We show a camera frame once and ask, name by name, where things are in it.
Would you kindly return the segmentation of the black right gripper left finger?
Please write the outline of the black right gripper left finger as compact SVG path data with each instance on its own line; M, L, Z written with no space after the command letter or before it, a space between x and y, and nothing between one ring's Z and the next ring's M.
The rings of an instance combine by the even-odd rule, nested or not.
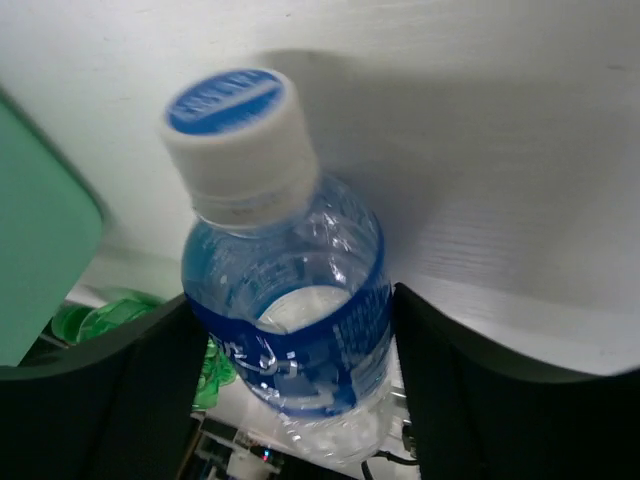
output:
M175 478L207 338L178 296L33 366L2 367L2 478Z

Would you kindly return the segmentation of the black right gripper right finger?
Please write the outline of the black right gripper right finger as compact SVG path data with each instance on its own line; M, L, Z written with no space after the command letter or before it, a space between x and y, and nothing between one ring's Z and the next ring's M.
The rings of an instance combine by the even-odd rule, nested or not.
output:
M425 479L635 479L639 371L595 375L505 347L404 284L392 300Z

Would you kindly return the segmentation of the blue label bottle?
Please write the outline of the blue label bottle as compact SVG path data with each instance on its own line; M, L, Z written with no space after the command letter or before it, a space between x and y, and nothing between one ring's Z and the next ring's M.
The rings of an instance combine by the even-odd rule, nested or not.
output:
M326 174L293 82L232 69L174 96L161 138L196 221L185 298L296 449L362 462L392 424L392 285L373 211Z

